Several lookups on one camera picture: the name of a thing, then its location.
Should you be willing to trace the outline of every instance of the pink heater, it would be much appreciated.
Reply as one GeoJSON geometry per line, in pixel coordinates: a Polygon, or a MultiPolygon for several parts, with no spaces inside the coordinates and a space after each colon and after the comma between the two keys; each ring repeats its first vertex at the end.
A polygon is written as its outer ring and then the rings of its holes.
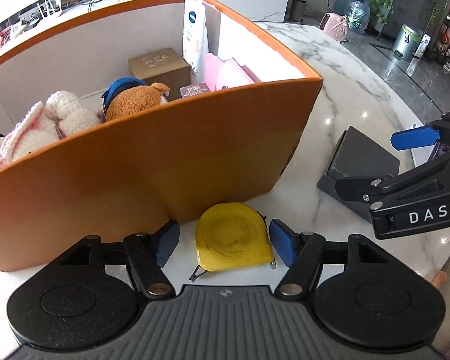
{"type": "Polygon", "coordinates": [[[336,13],[327,13],[320,23],[320,29],[341,43],[348,35],[347,18],[336,13]]]}

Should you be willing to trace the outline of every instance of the pink pouch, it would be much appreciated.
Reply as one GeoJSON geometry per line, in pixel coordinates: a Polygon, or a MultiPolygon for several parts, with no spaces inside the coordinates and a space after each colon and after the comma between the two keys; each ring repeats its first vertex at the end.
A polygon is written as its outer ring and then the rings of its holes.
{"type": "Polygon", "coordinates": [[[223,64],[224,63],[211,52],[205,55],[205,83],[212,92],[217,89],[218,73],[223,64]]]}
{"type": "Polygon", "coordinates": [[[217,78],[217,90],[253,84],[253,80],[234,60],[225,61],[217,78]]]}

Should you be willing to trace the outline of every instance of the white knitted toy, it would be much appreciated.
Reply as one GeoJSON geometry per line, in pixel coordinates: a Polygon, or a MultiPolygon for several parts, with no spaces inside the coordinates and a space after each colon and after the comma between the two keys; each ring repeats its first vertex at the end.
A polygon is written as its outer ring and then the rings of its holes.
{"type": "Polygon", "coordinates": [[[97,113],[83,107],[76,95],[58,91],[45,105],[36,103],[25,119],[5,137],[0,148],[0,169],[61,138],[100,123],[97,113]]]}

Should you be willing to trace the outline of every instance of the trash can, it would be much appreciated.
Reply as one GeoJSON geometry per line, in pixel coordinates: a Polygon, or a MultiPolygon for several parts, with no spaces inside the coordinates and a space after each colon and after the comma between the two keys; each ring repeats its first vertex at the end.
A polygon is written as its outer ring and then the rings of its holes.
{"type": "Polygon", "coordinates": [[[420,30],[414,30],[403,24],[394,44],[394,52],[401,54],[403,59],[411,61],[414,51],[419,46],[420,38],[420,30]]]}

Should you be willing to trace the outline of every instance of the gray cabinet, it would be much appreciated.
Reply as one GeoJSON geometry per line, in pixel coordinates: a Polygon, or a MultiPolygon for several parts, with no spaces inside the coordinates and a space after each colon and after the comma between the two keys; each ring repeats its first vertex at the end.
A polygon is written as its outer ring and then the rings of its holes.
{"type": "Polygon", "coordinates": [[[425,32],[435,4],[432,0],[391,0],[394,14],[388,15],[388,24],[375,24],[382,34],[396,38],[402,24],[425,32]]]}

